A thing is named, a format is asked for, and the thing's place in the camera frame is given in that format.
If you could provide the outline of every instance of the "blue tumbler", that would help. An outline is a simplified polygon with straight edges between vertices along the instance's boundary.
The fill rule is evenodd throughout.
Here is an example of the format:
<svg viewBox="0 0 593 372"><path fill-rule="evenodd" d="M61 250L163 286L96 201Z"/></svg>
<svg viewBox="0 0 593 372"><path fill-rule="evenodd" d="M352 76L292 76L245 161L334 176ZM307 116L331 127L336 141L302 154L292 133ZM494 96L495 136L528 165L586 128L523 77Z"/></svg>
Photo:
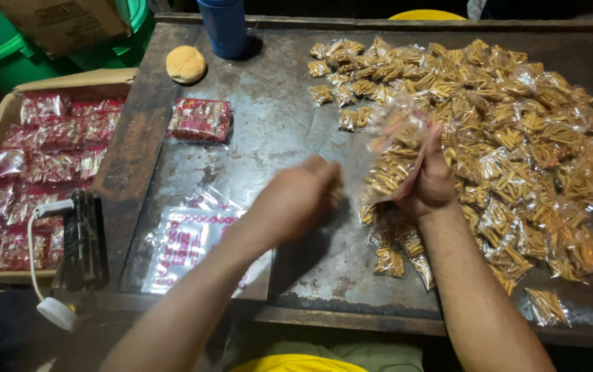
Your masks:
<svg viewBox="0 0 593 372"><path fill-rule="evenodd" d="M204 26L214 53L236 58L246 48L246 22L243 0L198 0Z"/></svg>

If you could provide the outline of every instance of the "right hand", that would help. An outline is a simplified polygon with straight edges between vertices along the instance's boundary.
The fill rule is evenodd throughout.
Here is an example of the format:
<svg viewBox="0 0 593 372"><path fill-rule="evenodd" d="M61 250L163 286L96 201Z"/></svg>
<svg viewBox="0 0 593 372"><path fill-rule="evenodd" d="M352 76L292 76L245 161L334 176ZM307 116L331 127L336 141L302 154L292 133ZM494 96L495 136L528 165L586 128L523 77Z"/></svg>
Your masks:
<svg viewBox="0 0 593 372"><path fill-rule="evenodd" d="M414 220L441 210L457 200L452 169L443 156L443 126L435 124L425 149L423 165L411 192L395 204Z"/></svg>

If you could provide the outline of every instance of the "left hand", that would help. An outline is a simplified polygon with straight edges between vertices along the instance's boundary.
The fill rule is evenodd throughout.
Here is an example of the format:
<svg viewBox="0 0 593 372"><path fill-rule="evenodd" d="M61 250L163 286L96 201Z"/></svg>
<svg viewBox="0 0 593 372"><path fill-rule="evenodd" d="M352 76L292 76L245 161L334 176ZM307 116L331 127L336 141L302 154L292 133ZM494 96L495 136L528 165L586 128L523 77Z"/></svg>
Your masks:
<svg viewBox="0 0 593 372"><path fill-rule="evenodd" d="M253 234L267 244L265 249L299 239L319 221L340 177L340 163L326 162L318 155L297 167L282 169L233 227Z"/></svg>

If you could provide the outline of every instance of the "table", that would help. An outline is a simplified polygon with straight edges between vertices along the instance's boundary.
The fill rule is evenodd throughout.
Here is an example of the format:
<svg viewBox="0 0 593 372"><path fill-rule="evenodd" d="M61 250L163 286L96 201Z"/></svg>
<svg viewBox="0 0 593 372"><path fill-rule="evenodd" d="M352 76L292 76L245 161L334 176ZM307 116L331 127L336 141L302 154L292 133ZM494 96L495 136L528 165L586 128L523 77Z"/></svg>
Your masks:
<svg viewBox="0 0 593 372"><path fill-rule="evenodd" d="M336 106L313 108L307 92L324 83L307 76L308 52L316 42L349 37L369 45L380 34L393 47L438 42L460 48L481 38L527 52L593 95L593 23L247 17L259 54L229 61L213 54L197 15L162 13L156 20L94 181L104 208L110 274L110 284L95 298L110 309L143 310L158 299L140 293L152 255L144 236L156 227L161 209L176 205L197 182L247 207L277 169L309 154L344 160L353 135L337 130ZM164 67L167 53L182 44L198 48L208 63L204 79L186 87L170 80ZM230 101L229 146L163 142L175 97ZM235 302L234 313L270 322L444 335L436 291L425 292L408 265L404 280L372 275L374 254L364 246L366 236L349 206L343 207L327 227L278 250L267 304ZM512 296L517 307L532 320L523 288L556 289L571 308L573 327L536 328L538 334L544 342L593 346L593 276L589 285L548 276L542 264L529 271Z"/></svg>

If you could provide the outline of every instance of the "white cord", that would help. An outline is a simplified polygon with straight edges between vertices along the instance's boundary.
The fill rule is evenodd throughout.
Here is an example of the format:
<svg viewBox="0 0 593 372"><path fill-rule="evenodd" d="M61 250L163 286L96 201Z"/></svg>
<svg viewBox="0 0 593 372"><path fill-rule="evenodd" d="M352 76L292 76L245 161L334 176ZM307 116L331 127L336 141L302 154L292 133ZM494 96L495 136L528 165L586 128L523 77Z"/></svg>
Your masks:
<svg viewBox="0 0 593 372"><path fill-rule="evenodd" d="M44 296L42 296L41 292L39 291L39 285L37 284L37 276L35 275L35 252L33 251L33 221L37 217L37 211L34 210L33 214L30 215L30 220L28 220L28 250L30 251L30 276L33 279L33 286L35 287L35 293L37 293L37 297L39 297L40 301L44 301Z"/></svg>

